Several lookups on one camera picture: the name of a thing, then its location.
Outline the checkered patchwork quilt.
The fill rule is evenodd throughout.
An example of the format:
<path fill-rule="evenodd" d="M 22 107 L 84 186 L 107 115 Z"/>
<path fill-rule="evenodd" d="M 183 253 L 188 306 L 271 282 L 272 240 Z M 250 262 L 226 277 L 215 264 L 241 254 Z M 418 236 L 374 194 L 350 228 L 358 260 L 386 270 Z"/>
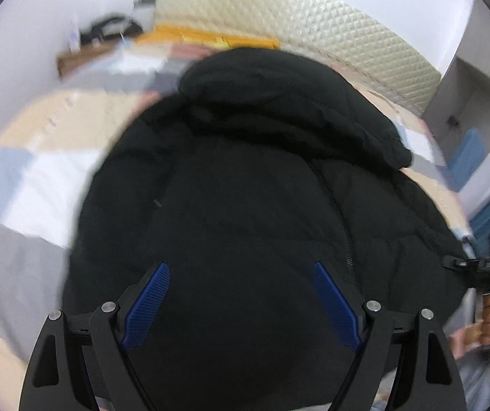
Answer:
<path fill-rule="evenodd" d="M 74 315 L 64 312 L 62 294 L 94 175 L 128 126 L 173 95 L 192 65 L 232 49 L 237 48 L 124 47 L 34 101 L 1 133 L 1 410 L 20 404 L 25 371 L 48 314 L 59 309 Z M 366 85 L 340 76 L 394 124 L 412 156 L 405 175 L 428 195 L 461 240 L 468 226 L 456 196 L 443 182 L 437 160 L 425 159 L 414 147 L 420 120 Z"/>

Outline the black puffer jacket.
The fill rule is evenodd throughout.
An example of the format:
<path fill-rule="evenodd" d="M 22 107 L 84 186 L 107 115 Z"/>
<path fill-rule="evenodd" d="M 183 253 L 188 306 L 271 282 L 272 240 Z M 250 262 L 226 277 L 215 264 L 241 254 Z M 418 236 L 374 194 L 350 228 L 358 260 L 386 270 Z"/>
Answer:
<path fill-rule="evenodd" d="M 333 69 L 237 48 L 192 65 L 94 175 L 62 294 L 119 298 L 155 263 L 168 293 L 131 361 L 161 410 L 329 403 L 352 353 L 314 290 L 324 263 L 389 310 L 446 321 L 463 249 L 404 173 L 394 124 Z"/>

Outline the grey wall cabinet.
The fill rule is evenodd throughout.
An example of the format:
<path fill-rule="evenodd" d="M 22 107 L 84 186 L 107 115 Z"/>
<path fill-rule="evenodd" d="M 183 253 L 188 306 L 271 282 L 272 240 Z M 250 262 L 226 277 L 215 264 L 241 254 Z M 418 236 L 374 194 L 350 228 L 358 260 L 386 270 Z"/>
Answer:
<path fill-rule="evenodd" d="M 465 133 L 476 128 L 490 151 L 490 10 L 473 0 L 459 48 L 422 115 L 443 152 L 443 173 Z"/>

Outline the blue towel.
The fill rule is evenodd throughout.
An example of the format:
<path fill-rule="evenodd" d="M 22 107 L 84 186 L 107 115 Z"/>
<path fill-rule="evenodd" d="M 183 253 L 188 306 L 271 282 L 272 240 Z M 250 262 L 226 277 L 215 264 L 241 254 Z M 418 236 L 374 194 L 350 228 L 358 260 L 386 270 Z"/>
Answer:
<path fill-rule="evenodd" d="M 469 129 L 455 154 L 447 162 L 449 174 L 449 186 L 459 192 L 472 177 L 485 159 L 485 146 L 482 143 L 479 131 L 476 128 Z"/>

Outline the wooden nightstand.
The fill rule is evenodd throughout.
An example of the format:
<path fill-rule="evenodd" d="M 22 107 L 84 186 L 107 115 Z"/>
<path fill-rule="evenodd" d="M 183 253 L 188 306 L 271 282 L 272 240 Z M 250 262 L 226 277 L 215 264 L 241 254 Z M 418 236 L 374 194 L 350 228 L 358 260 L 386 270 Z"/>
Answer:
<path fill-rule="evenodd" d="M 99 43 L 98 45 L 87 45 L 79 51 L 60 53 L 56 57 L 56 69 L 60 79 L 76 71 L 92 60 L 111 53 L 119 45 L 117 41 Z"/>

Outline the white spray bottle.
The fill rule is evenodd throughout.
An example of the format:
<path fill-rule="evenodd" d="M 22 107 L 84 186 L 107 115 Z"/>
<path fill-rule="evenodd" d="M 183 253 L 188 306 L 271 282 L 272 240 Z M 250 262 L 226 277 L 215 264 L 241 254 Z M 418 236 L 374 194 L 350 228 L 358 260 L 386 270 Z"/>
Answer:
<path fill-rule="evenodd" d="M 70 52 L 77 52 L 81 49 L 81 33 L 76 20 L 72 20 L 69 25 L 68 45 Z"/>

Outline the cream quilted headboard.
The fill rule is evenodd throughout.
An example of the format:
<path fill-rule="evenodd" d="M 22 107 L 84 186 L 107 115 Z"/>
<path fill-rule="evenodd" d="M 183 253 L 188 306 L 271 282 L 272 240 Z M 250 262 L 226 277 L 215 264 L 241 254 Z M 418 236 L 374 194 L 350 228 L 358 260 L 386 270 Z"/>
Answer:
<path fill-rule="evenodd" d="M 289 52 L 342 66 L 417 115 L 441 81 L 417 49 L 340 0 L 156 0 L 154 17 L 219 34 L 274 38 Z"/>

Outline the black bag on nightstand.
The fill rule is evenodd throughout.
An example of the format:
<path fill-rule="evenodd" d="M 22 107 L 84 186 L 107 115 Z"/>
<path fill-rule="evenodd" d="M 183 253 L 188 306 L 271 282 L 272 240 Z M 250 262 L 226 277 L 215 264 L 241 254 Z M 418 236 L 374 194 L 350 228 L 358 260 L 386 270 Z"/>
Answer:
<path fill-rule="evenodd" d="M 80 31 L 80 43 L 82 46 L 96 45 L 125 37 L 137 37 L 143 32 L 142 25 L 134 18 L 114 14 L 94 21 L 86 30 Z"/>

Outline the yellow pillow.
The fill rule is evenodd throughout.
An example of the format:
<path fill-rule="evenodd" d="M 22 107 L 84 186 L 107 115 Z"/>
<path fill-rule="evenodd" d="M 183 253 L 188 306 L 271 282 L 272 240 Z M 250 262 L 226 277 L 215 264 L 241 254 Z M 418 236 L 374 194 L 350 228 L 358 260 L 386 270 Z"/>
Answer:
<path fill-rule="evenodd" d="M 211 48 L 254 47 L 277 50 L 281 43 L 276 38 L 220 34 L 172 24 L 158 24 L 151 32 L 137 36 L 136 43 L 183 43 Z"/>

